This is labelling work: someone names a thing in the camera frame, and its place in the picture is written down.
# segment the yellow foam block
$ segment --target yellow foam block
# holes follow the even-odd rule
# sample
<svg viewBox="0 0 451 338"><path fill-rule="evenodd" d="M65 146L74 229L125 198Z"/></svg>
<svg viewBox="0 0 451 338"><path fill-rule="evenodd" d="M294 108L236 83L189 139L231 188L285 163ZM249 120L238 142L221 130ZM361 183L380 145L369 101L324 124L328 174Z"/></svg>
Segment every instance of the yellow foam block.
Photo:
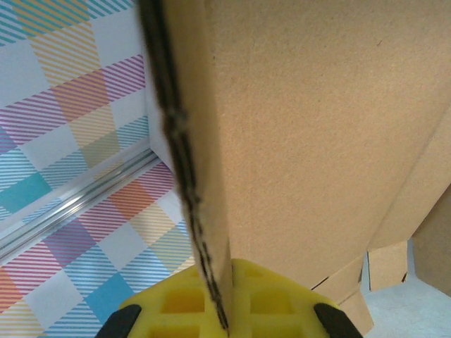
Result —
<svg viewBox="0 0 451 338"><path fill-rule="evenodd" d="M329 299L257 264L233 259L231 338L329 338L314 305ZM188 268L134 295L142 311L129 338L226 338L197 273Z"/></svg>

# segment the metal track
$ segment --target metal track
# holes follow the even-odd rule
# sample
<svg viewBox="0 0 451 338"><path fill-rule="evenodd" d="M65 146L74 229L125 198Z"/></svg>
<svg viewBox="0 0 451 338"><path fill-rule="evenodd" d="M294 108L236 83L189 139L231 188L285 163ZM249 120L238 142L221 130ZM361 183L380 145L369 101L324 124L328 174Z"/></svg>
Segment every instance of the metal track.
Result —
<svg viewBox="0 0 451 338"><path fill-rule="evenodd" d="M65 219L88 206L95 199L108 194L141 169L158 158L148 149L109 172L95 183L81 189L55 208L0 239L0 263L7 261L17 250L54 231Z"/></svg>

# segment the colorful plaid pattern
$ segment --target colorful plaid pattern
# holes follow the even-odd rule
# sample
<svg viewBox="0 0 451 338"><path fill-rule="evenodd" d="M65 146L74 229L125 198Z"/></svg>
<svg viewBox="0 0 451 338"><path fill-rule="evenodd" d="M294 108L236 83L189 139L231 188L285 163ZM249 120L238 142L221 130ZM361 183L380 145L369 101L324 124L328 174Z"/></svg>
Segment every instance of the colorful plaid pattern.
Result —
<svg viewBox="0 0 451 338"><path fill-rule="evenodd" d="M93 337L118 305L193 264L161 162L0 267L2 337Z"/></svg>
<svg viewBox="0 0 451 338"><path fill-rule="evenodd" d="M148 147L132 0L1 1L0 78L0 231Z"/></svg>

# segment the corrugated cardboard edge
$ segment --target corrugated cardboard edge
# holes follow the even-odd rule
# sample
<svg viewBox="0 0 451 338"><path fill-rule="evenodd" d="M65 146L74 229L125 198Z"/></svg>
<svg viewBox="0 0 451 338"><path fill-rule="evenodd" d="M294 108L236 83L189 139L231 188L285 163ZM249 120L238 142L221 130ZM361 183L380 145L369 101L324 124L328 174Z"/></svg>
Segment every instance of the corrugated cardboard edge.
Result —
<svg viewBox="0 0 451 338"><path fill-rule="evenodd" d="M407 176L369 250L408 240L451 183L451 107Z"/></svg>
<svg viewBox="0 0 451 338"><path fill-rule="evenodd" d="M451 296L451 186L414 233L418 278Z"/></svg>
<svg viewBox="0 0 451 338"><path fill-rule="evenodd" d="M371 291L400 284L407 277L407 241L368 252Z"/></svg>
<svg viewBox="0 0 451 338"><path fill-rule="evenodd" d="M345 267L312 288L315 292L340 303L355 293L362 278L363 257L357 257Z"/></svg>
<svg viewBox="0 0 451 338"><path fill-rule="evenodd" d="M142 0L140 9L196 265L228 329L232 264L204 3Z"/></svg>
<svg viewBox="0 0 451 338"><path fill-rule="evenodd" d="M355 292L339 305L363 336L373 328L374 322L360 291L360 284Z"/></svg>

